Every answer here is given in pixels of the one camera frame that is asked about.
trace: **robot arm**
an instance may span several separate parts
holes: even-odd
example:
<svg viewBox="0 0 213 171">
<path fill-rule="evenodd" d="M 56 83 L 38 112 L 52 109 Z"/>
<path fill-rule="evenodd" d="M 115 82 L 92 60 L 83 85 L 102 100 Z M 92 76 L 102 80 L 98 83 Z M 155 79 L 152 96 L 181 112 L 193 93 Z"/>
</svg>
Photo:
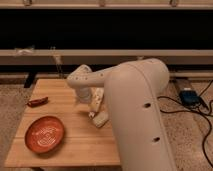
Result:
<svg viewBox="0 0 213 171">
<path fill-rule="evenodd" d="M 123 171 L 176 171 L 156 98 L 169 81 L 165 64 L 127 62 L 67 81 L 75 89 L 104 86 Z"/>
</svg>

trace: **wire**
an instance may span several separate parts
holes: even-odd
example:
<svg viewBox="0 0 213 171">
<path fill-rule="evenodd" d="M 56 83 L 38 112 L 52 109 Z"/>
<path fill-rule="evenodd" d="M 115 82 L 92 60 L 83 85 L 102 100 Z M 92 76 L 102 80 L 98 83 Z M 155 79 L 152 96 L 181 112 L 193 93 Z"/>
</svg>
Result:
<svg viewBox="0 0 213 171">
<path fill-rule="evenodd" d="M 201 96 L 209 89 L 209 87 L 212 85 L 212 83 L 213 83 L 213 80 L 210 81 L 210 83 L 207 85 L 207 87 L 199 94 L 199 97 L 201 97 Z M 204 156 L 205 156 L 207 162 L 208 162 L 209 165 L 213 168 L 213 163 L 212 163 L 212 161 L 209 159 L 209 157 L 208 157 L 208 155 L 207 155 L 207 152 L 206 152 L 206 148 L 205 148 L 206 141 L 207 141 L 209 135 L 210 135 L 211 132 L 212 132 L 212 123 L 211 123 L 211 121 L 209 120 L 208 117 L 213 117 L 213 115 L 211 115 L 211 114 L 212 114 L 212 111 L 213 111 L 213 110 L 212 110 L 213 100 L 210 100 L 210 101 L 209 101 L 209 105 L 208 105 L 209 110 L 208 110 L 208 113 L 205 113 L 205 112 L 201 111 L 201 109 L 200 109 L 201 103 L 198 104 L 197 106 L 194 106 L 194 107 L 192 108 L 192 107 L 184 106 L 184 105 L 182 105 L 181 102 L 179 102 L 179 101 L 177 101 L 177 100 L 175 100 L 175 99 L 173 99 L 173 98 L 171 98 L 171 97 L 168 97 L 168 96 L 159 96 L 158 99 L 169 99 L 169 100 L 171 100 L 171 101 L 177 103 L 178 105 L 184 107 L 185 109 L 187 109 L 187 110 L 176 110 L 176 111 L 164 111 L 164 110 L 160 109 L 160 111 L 161 111 L 162 113 L 174 114 L 174 113 L 181 113 L 181 112 L 189 112 L 189 113 L 197 114 L 197 115 L 201 116 L 202 118 L 204 118 L 204 119 L 206 120 L 206 122 L 208 123 L 208 131 L 207 131 L 207 133 L 204 135 L 204 138 L 203 138 L 203 140 L 202 140 L 202 151 L 203 151 L 203 154 L 204 154 Z"/>
<path fill-rule="evenodd" d="M 212 83 L 213 83 L 213 80 L 211 80 L 210 83 L 207 85 L 207 87 L 204 88 L 204 90 L 199 94 L 199 97 L 202 96 L 209 89 Z"/>
</svg>

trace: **red bowl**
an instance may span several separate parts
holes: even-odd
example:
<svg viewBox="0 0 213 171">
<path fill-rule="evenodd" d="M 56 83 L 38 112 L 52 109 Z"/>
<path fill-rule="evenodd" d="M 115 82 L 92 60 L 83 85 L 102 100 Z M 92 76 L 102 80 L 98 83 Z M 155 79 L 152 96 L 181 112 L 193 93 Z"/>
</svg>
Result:
<svg viewBox="0 0 213 171">
<path fill-rule="evenodd" d="M 41 154 L 54 149 L 64 136 L 62 122 L 53 116 L 34 121 L 25 134 L 25 144 L 33 152 Z"/>
</svg>

